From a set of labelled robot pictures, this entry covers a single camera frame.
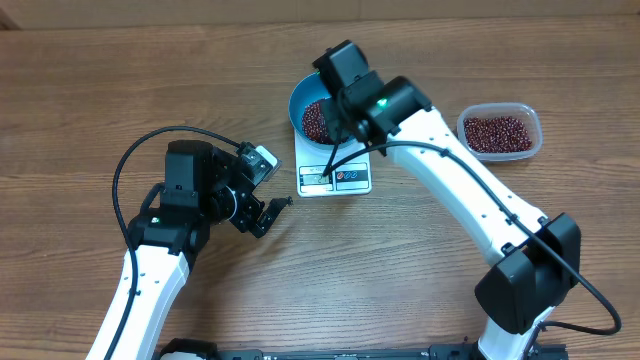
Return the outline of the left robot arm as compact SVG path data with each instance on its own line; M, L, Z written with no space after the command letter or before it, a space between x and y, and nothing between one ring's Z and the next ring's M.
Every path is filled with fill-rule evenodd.
M91 359L150 359L172 303L193 271L211 228L230 222L239 232L264 236L292 200L258 200L253 192L280 161L248 142L228 153L198 140L176 140L165 155L165 179L147 194L126 228L133 249Z

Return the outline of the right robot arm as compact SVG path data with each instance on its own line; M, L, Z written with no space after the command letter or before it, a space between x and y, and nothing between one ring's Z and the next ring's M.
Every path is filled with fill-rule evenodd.
M476 355L525 359L543 321L576 285L581 231L549 219L479 162L407 78L384 82L346 40L313 63L331 98L332 136L353 136L414 175L463 226L489 264L474 294L488 316Z

